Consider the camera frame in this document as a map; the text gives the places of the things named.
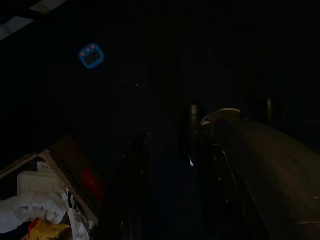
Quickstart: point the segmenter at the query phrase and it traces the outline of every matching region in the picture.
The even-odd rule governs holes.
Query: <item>garbage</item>
[[[31,220],[27,207],[19,207],[20,197],[14,196],[0,202],[0,234],[15,230]]]
[[[36,218],[28,228],[28,240],[50,240],[55,239],[59,234],[69,228],[69,225],[64,223],[52,224],[48,221],[42,221]]]
[[[73,240],[89,240],[89,224],[82,211],[78,208],[78,203],[69,192],[69,208],[67,214],[70,219]]]
[[[25,192],[0,202],[0,233],[10,232],[36,218],[59,224],[66,214],[65,192]]]

